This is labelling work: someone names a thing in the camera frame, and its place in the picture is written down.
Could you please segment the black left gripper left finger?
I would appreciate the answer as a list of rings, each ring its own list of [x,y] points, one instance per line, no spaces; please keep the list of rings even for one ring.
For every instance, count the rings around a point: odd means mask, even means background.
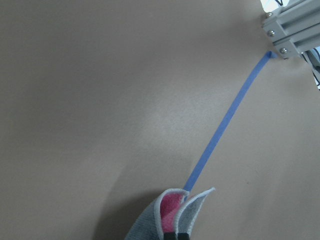
[[[166,232],[163,234],[163,240],[176,240],[175,232]]]

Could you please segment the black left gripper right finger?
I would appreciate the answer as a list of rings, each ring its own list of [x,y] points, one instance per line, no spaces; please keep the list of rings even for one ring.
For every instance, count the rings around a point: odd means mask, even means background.
[[[189,240],[189,234],[187,232],[178,233],[178,240]]]

